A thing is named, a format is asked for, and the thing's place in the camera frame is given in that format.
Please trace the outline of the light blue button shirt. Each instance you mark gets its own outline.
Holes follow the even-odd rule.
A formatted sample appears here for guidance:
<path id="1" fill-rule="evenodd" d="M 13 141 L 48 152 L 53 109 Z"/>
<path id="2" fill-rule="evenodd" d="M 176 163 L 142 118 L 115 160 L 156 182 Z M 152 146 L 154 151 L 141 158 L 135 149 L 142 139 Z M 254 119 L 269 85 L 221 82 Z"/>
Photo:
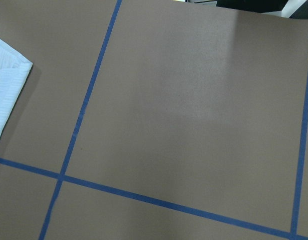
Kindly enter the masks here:
<path id="1" fill-rule="evenodd" d="M 0 138 L 33 63 L 0 39 Z"/>

